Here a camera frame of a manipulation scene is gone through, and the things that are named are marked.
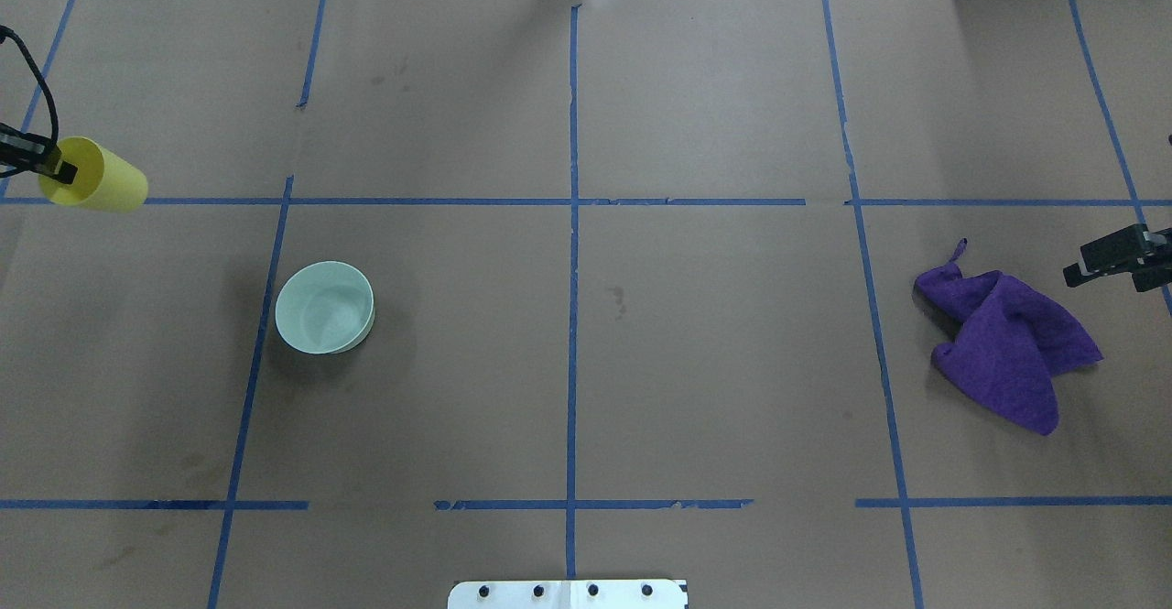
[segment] blue tape line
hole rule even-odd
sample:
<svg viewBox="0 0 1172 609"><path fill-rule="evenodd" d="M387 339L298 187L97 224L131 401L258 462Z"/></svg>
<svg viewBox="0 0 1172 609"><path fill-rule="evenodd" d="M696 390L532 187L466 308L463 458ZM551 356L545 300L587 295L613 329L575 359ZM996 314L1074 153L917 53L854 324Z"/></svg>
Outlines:
<svg viewBox="0 0 1172 609"><path fill-rule="evenodd" d="M898 499L858 499L857 508L1003 508L1030 506L1172 506L1172 495L1104 497L942 497Z"/></svg>
<svg viewBox="0 0 1172 609"><path fill-rule="evenodd" d="M561 499L490 499L468 501L436 501L436 511L565 511Z"/></svg>
<svg viewBox="0 0 1172 609"><path fill-rule="evenodd" d="M285 221L289 213L289 199L293 196L293 178L285 179L285 193L281 196L281 213L277 219L277 234L273 238L273 251L268 258L268 275L265 279L265 295L260 301L260 322L257 326L257 341L252 347L252 368L248 370L248 386L244 395L244 409L240 410L240 429L236 437L236 454L232 458L232 475L227 485L227 500L236 501L240 487L240 468L244 464L244 447L248 442L248 426L252 422L252 404L257 396L257 379L260 376L260 357L264 354L265 335L268 334L268 312L273 303L273 283L277 283L277 266L280 264L281 245L285 242ZM207 596L207 608L214 609L219 601L219 586L224 576L224 561L227 557L227 542L232 534L232 509L224 512L220 525L220 541L216 549L216 567L212 569L212 586Z"/></svg>
<svg viewBox="0 0 1172 609"><path fill-rule="evenodd" d="M570 501L560 499L490 499L435 501L436 511L565 511ZM578 499L573 501L578 511L740 511L752 505L751 499Z"/></svg>
<svg viewBox="0 0 1172 609"><path fill-rule="evenodd" d="M308 511L309 501L188 499L4 499L0 511Z"/></svg>
<svg viewBox="0 0 1172 609"><path fill-rule="evenodd" d="M566 376L566 579L577 576L578 499L578 9L570 8L570 333Z"/></svg>
<svg viewBox="0 0 1172 609"><path fill-rule="evenodd" d="M212 569L212 587L207 591L207 609L216 609L219 603L219 587L224 580L224 560L227 555L227 541L232 534L233 512L225 511L220 520L220 540L216 546L216 567Z"/></svg>
<svg viewBox="0 0 1172 609"><path fill-rule="evenodd" d="M295 205L400 205L400 207L568 207L570 199L510 199L509 197L297 197Z"/></svg>
<svg viewBox="0 0 1172 609"><path fill-rule="evenodd" d="M751 499L642 499L608 500L579 499L581 511L666 511L673 508L700 511L740 511L752 504Z"/></svg>
<svg viewBox="0 0 1172 609"><path fill-rule="evenodd" d="M66 8L61 12L61 20L57 22L57 33L53 36L53 43L49 45L49 54L45 57L45 66L41 67L41 76L45 81L49 80L49 71L53 70L53 60L57 56L57 49L61 47L61 39L66 34L66 26L69 25L69 16L73 14L73 7L76 0L66 0ZM20 124L20 132L28 132L28 126L33 125L33 116L36 112L36 104L41 101L41 85L33 90L33 100L28 103L28 109L25 111L25 121ZM12 179L11 176L6 176L0 179L0 199L4 199L5 193L8 192L8 180Z"/></svg>
<svg viewBox="0 0 1172 609"><path fill-rule="evenodd" d="M318 42L321 41L321 21L326 18L326 0L318 0L318 20L313 23L313 42L309 43L309 60L305 66L305 83L301 84L301 100L298 108L309 103L309 87L313 87L313 68L318 63Z"/></svg>
<svg viewBox="0 0 1172 609"><path fill-rule="evenodd" d="M252 345L252 367L248 370L248 386L244 395L244 409L240 413L240 429L236 438L236 454L232 458L232 475L227 485L227 499L234 501L240 485L240 468L244 464L244 447L248 440L248 425L252 422L252 404L257 396L257 379L260 376L260 357L265 349L265 335L268 334L268 312L273 303L273 283L277 283L277 266L280 264L281 245L285 242L285 221L289 212L289 197L293 193L293 178L285 179L285 193L281 197L281 212L277 219L277 234L273 238L273 251L268 258L268 275L265 279L265 295L260 301L260 324L257 326L257 338Z"/></svg>
<svg viewBox="0 0 1172 609"><path fill-rule="evenodd" d="M1130 207L1130 199L851 199L861 207Z"/></svg>
<svg viewBox="0 0 1172 609"><path fill-rule="evenodd" d="M823 18L826 21L826 43L830 50L831 73L834 78L834 97L838 101L838 121L843 132L843 151L846 155L846 166L850 170L851 199L854 201L854 228L859 238L859 253L863 258L863 276L867 287L867 306L871 309L871 329L874 334L875 355L879 358L879 376L883 379L884 403L887 408L887 436L891 440L891 458L895 470L895 487L901 500L907 499L907 481L904 477L904 454L899 445L899 426L895 423L895 401L891 392L891 375L887 370L887 351L884 349L883 324L879 321L879 301L875 296L874 274L871 271L871 251L867 246L866 224L863 220L863 207L859 205L858 175L854 171L854 153L846 135L846 96L843 93L843 76L838 67L838 49L834 45L834 26L830 11L830 0L822 0ZM924 609L924 588L920 583L920 563L915 553L915 536L912 531L912 512L906 506L900 507L904 521L904 545L907 549L907 568L912 579L912 598L917 609Z"/></svg>
<svg viewBox="0 0 1172 609"><path fill-rule="evenodd" d="M581 199L585 207L804 207L804 199L656 199L632 197L632 199Z"/></svg>
<svg viewBox="0 0 1172 609"><path fill-rule="evenodd" d="M1075 33L1078 35L1078 45L1083 49L1083 61L1086 62L1086 73L1091 78L1091 87L1095 88L1095 97L1098 100L1099 110L1103 112L1103 121L1106 124L1106 132L1110 135L1111 145L1115 146L1115 157L1119 162L1119 170L1123 171L1123 179L1127 184L1127 193L1131 196L1131 204L1136 208L1136 217L1139 218L1142 224L1146 224L1144 220L1144 210L1139 207L1139 192L1136 191L1136 183L1131 179L1131 170L1127 166L1127 158L1123 153L1123 145L1119 142L1119 134L1115 129L1115 121L1111 117L1111 109L1106 104L1106 97L1103 95L1103 88L1098 81L1098 71L1095 70L1095 62L1091 60L1091 49L1086 42L1086 34L1083 32L1083 18L1078 13L1078 2L1076 0L1067 0L1070 4L1070 16L1075 21Z"/></svg>
<svg viewBox="0 0 1172 609"><path fill-rule="evenodd" d="M277 205L280 197L146 197L146 205Z"/></svg>

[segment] yellow cup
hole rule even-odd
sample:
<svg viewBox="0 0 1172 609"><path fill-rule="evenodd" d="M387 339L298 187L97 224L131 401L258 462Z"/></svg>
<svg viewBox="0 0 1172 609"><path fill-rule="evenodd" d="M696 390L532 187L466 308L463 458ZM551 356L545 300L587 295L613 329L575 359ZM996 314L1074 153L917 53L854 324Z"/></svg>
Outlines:
<svg viewBox="0 0 1172 609"><path fill-rule="evenodd" d="M57 142L61 159L77 167L70 186L39 176L41 192L63 207L132 212L146 200L146 178L132 164L89 137L66 137Z"/></svg>

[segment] cable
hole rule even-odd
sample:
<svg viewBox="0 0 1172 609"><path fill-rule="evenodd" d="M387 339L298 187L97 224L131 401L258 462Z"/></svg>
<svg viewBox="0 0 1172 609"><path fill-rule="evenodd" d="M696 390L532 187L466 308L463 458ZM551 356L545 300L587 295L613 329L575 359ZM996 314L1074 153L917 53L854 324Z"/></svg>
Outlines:
<svg viewBox="0 0 1172 609"><path fill-rule="evenodd" d="M25 41L11 27L5 27L0 25L0 43L4 43L5 39L12 39L16 42L16 49L20 50L21 55L25 55L25 62L28 63L28 68L33 70L33 77L36 78L36 85L41 88L41 94L45 95L45 104L49 108L49 141L50 145L46 146L45 153L41 155L46 158L57 145L57 104L53 100L53 91L49 91L48 83L45 82L45 76L41 75L41 69L36 66L36 60L33 59L33 54L28 52L28 46L25 46ZM25 170L12 170L0 172L0 178L7 178L7 176L20 175Z"/></svg>

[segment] metal bracket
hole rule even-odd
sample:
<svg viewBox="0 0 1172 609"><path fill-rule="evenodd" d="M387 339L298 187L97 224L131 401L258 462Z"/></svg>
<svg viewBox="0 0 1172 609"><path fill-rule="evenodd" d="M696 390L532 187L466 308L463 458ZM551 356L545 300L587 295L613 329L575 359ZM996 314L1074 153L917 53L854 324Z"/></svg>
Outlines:
<svg viewBox="0 0 1172 609"><path fill-rule="evenodd" d="M681 580L462 582L448 609L688 609Z"/></svg>

